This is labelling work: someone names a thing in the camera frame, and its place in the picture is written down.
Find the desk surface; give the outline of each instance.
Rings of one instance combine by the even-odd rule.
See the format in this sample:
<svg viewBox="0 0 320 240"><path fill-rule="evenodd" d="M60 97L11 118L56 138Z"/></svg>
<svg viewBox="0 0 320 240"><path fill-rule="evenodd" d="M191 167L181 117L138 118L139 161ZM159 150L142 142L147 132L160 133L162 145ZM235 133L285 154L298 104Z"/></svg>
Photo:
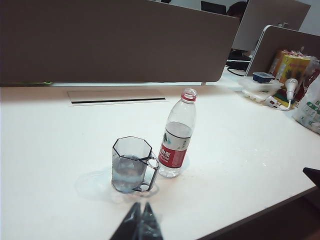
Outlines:
<svg viewBox="0 0 320 240"><path fill-rule="evenodd" d="M225 86L195 86L197 123L181 175L158 176L151 193L111 186L112 145L146 139L156 154L181 86L1 89L1 237L105 240L129 210L149 201L166 240L194 240L314 184L320 136L291 112L256 104ZM157 89L167 101L71 106L67 91Z"/></svg>

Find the white plastic bag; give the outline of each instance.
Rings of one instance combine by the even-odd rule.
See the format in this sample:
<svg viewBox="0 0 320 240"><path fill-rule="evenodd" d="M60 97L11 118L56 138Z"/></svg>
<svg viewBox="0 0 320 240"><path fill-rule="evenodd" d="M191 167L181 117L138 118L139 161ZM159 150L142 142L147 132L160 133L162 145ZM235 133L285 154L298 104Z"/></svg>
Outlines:
<svg viewBox="0 0 320 240"><path fill-rule="evenodd" d="M308 87L293 118L306 128L320 134L320 75Z"/></svg>

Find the office chair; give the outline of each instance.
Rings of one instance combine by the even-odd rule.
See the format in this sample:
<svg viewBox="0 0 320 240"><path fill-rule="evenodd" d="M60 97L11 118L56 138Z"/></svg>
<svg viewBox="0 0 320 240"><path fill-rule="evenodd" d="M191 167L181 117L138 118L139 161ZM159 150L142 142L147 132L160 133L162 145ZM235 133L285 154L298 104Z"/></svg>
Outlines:
<svg viewBox="0 0 320 240"><path fill-rule="evenodd" d="M225 5L215 4L207 1L201 1L201 10L215 14L227 14L227 7Z"/></svg>

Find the bottle label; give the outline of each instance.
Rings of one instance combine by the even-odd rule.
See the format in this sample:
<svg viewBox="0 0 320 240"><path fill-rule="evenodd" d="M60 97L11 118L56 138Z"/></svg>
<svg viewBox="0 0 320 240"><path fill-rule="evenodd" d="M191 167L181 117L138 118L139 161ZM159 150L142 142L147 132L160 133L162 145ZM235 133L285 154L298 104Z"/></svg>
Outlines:
<svg viewBox="0 0 320 240"><path fill-rule="evenodd" d="M164 131L159 161L168 168L180 168L190 143L191 137L179 137Z"/></svg>

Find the water bottle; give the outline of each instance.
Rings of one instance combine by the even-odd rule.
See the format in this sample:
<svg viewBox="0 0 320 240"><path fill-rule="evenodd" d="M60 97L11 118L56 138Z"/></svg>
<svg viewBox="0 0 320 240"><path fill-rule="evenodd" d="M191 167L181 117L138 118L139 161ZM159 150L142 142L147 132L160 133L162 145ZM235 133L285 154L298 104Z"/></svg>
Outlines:
<svg viewBox="0 0 320 240"><path fill-rule="evenodd" d="M171 109L159 153L159 174L166 178L179 175L196 123L197 91L185 88Z"/></svg>

